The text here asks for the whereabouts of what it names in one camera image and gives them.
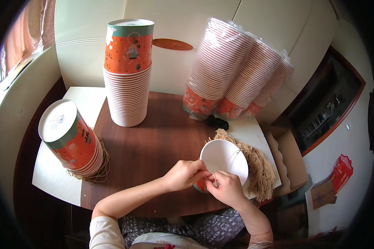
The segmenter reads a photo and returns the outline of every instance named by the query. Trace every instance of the forearm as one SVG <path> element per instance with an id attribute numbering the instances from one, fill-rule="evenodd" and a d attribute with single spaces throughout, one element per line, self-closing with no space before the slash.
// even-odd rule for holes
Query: forearm
<path id="1" fill-rule="evenodd" d="M 99 201 L 93 210 L 92 219 L 98 216 L 119 219 L 153 197 L 166 192 L 162 178 L 122 190 Z"/>
<path id="2" fill-rule="evenodd" d="M 249 245 L 260 241 L 273 241 L 273 232 L 267 217 L 248 199 L 235 208 L 241 215 L 251 239 Z"/>

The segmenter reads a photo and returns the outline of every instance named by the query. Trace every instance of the table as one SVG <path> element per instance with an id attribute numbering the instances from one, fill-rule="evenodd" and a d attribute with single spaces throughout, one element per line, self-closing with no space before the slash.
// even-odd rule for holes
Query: table
<path id="1" fill-rule="evenodd" d="M 70 87 L 63 99 L 73 100 L 86 124 L 94 128 L 106 97 L 104 87 Z M 60 200 L 80 206 L 82 180 L 71 177 L 43 141 L 37 153 L 32 184 Z"/>
<path id="2" fill-rule="evenodd" d="M 138 126 L 129 128 L 117 126 L 110 119 L 104 88 L 71 87 L 64 98 L 75 101 L 87 124 L 103 138 L 111 155 L 108 180 L 90 185 L 70 177 L 42 143 L 32 183 L 63 201 L 88 209 L 93 209 L 99 200 L 112 193 L 163 176 L 180 159 L 196 160 L 204 141 L 215 134 L 214 129 L 205 126 L 204 122 L 188 117 L 181 107 L 181 95 L 150 92 L 147 117 Z M 269 146 L 255 119 L 236 120 L 229 124 L 231 135 L 262 150 L 276 169 Z M 281 185 L 277 170 L 276 173 L 274 188 Z M 254 198 L 246 191 L 248 185 L 249 182 L 243 186 L 245 196 Z M 174 217 L 223 207 L 225 205 L 210 194 L 191 187 L 156 197 L 130 215 Z"/>
<path id="3" fill-rule="evenodd" d="M 102 183 L 82 183 L 80 205 L 93 209 L 102 198 L 162 177 L 179 160 L 197 160 L 215 129 L 192 120 L 182 109 L 182 95 L 150 92 L 147 116 L 134 127 L 116 125 L 105 101 L 95 133 L 111 156 L 111 171 Z M 155 197 L 133 210 L 137 217 L 175 217 L 226 207 L 210 194 L 190 187 Z"/>

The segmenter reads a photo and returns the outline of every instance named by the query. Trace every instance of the bundle of twine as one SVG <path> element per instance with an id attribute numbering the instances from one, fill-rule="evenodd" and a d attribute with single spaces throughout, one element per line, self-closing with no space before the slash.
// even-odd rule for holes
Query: bundle of twine
<path id="1" fill-rule="evenodd" d="M 264 157 L 263 153 L 249 144 L 244 144 L 241 141 L 235 140 L 235 138 L 224 129 L 216 130 L 216 135 L 213 140 L 215 139 L 227 140 L 234 143 L 240 149 L 249 167 L 248 179 L 250 184 L 248 186 L 248 192 L 254 194 L 258 202 L 270 199 L 273 194 L 276 172 L 271 163 Z"/>

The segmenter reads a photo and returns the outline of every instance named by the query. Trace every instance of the white sleeve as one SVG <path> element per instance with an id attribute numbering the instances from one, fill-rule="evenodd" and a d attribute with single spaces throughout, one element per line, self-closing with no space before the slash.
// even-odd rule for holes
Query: white sleeve
<path id="1" fill-rule="evenodd" d="M 125 249 L 125 240 L 118 223 L 105 216 L 95 217 L 90 222 L 90 249 Z"/>

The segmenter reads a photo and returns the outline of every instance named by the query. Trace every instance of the string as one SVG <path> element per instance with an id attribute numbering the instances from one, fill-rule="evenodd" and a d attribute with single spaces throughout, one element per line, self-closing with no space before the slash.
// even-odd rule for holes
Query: string
<path id="1" fill-rule="evenodd" d="M 110 172 L 110 155 L 107 152 L 107 150 L 105 149 L 105 145 L 104 145 L 104 142 L 102 141 L 102 139 L 97 137 L 97 135 L 95 133 L 94 133 L 94 135 L 95 135 L 96 139 L 98 139 L 98 141 L 100 142 L 100 146 L 101 146 L 102 151 L 103 151 L 102 163 L 101 163 L 101 166 L 98 169 L 98 171 L 93 173 L 93 175 L 79 175 L 79 174 L 76 174 L 75 172 L 67 169 L 67 173 L 70 176 L 75 177 L 76 179 L 79 179 L 79 180 L 83 180 L 83 181 L 85 181 L 89 184 L 93 184 L 95 182 L 105 182 L 108 178 L 108 173 Z"/>
<path id="2" fill-rule="evenodd" d="M 231 157 L 232 157 L 236 152 L 237 152 L 237 154 L 238 154 L 238 153 L 241 152 L 242 150 L 247 150 L 247 149 L 238 149 L 238 150 L 236 150 L 235 152 L 233 152 L 233 153 L 230 155 L 229 159 L 227 159 L 227 160 L 224 162 L 222 168 L 224 168 L 224 167 L 226 166 L 227 162 L 230 160 L 230 158 L 231 158 Z M 215 175 L 214 173 L 211 173 L 211 174 L 212 174 L 213 177 L 214 177 L 214 182 L 216 183 L 217 186 L 219 186 L 219 184 L 218 184 L 218 182 L 217 182 L 217 180 L 216 180 L 216 175 Z"/>
<path id="3" fill-rule="evenodd" d="M 223 129 L 216 130 L 216 135 L 213 139 L 227 140 L 241 149 L 241 151 L 244 153 L 249 168 L 249 184 L 247 187 L 248 193 L 256 196 L 259 202 L 270 199 L 273 194 L 273 184 L 276 179 L 276 170 L 266 159 L 263 152 L 250 146 L 249 144 L 244 144 L 243 142 L 236 140 Z"/>

